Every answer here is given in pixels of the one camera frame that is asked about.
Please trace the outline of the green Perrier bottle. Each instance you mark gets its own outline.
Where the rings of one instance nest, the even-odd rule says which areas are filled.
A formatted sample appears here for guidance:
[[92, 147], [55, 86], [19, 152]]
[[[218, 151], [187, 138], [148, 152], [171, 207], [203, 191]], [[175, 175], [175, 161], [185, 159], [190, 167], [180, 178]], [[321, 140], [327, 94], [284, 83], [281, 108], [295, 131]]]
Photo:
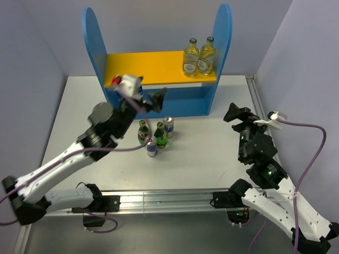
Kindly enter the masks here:
[[157, 129], [154, 133], [154, 136], [156, 138], [156, 143], [157, 143], [158, 148], [166, 147], [168, 143], [168, 136], [167, 136], [167, 131], [165, 130], [165, 125], [163, 122], [157, 123]]
[[150, 128], [147, 126], [146, 121], [140, 120], [139, 129], [137, 132], [139, 143], [145, 145], [149, 135], [150, 135]]

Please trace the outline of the clear Chang bottle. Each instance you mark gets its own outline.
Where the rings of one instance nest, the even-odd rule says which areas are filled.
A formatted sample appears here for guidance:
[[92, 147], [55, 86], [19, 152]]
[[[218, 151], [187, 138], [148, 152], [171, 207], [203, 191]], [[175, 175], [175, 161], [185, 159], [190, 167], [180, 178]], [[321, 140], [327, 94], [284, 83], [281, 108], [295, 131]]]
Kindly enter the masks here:
[[192, 77], [196, 74], [198, 60], [199, 49], [197, 47], [197, 40], [196, 38], [190, 38], [189, 45], [184, 49], [183, 52], [182, 70], [186, 76]]
[[203, 75], [208, 75], [213, 70], [216, 49], [213, 45], [214, 37], [207, 37], [206, 43], [200, 49], [198, 60], [198, 71]]

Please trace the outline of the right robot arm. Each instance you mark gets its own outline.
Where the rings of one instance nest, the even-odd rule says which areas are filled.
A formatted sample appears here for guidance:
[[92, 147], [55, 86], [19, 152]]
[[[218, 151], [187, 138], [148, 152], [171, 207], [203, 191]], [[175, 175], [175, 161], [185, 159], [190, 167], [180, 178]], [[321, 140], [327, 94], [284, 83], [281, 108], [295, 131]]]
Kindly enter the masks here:
[[338, 223], [322, 217], [303, 197], [299, 188], [305, 174], [294, 184], [282, 166], [274, 160], [277, 149], [266, 134], [269, 129], [282, 129], [288, 122], [286, 115], [271, 111], [263, 120], [247, 107], [231, 103], [224, 116], [225, 122], [235, 119], [239, 133], [238, 161], [250, 168], [246, 171], [265, 193], [261, 194], [250, 183], [237, 180], [229, 188], [229, 200], [234, 206], [249, 206], [277, 225], [292, 241], [294, 253], [327, 253], [329, 241], [338, 237]]

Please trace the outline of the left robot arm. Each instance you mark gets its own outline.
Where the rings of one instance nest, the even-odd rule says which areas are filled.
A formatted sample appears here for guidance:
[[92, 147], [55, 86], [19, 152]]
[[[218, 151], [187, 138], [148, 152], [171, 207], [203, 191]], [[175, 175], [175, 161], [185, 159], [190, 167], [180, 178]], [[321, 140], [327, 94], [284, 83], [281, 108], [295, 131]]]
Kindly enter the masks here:
[[52, 188], [110, 152], [119, 152], [116, 140], [124, 137], [137, 114], [161, 112], [167, 89], [149, 93], [147, 101], [142, 94], [142, 80], [132, 75], [114, 77], [111, 86], [121, 96], [117, 107], [109, 102], [98, 103], [88, 117], [91, 126], [64, 152], [29, 174], [3, 179], [5, 198], [10, 201], [16, 222], [29, 225], [47, 213], [68, 208], [84, 212], [101, 209], [104, 198], [95, 184], [60, 191]]

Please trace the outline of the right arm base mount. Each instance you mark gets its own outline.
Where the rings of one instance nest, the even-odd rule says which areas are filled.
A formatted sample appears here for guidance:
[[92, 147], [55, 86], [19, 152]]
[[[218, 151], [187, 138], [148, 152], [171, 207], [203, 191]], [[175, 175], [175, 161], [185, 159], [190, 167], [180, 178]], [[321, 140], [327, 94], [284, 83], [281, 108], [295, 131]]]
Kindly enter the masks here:
[[231, 225], [242, 226], [249, 221], [249, 208], [242, 203], [241, 198], [235, 193], [230, 191], [213, 192], [210, 205], [215, 209], [224, 208]]

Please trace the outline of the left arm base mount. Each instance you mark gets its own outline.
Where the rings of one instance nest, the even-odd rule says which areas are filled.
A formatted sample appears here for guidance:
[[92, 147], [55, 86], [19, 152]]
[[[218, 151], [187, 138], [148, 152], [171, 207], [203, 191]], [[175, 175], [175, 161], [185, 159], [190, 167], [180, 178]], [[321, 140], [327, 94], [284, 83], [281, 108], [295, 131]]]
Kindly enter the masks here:
[[[118, 212], [120, 208], [120, 196], [119, 195], [107, 195], [102, 196], [97, 201], [94, 201], [94, 205], [90, 205], [86, 208], [75, 207], [71, 209], [73, 214], [83, 215], [83, 226], [85, 230], [93, 233], [109, 233], [117, 229], [118, 222], [108, 216], [110, 212]], [[99, 230], [104, 226], [106, 221], [111, 221], [114, 227], [110, 230]]]

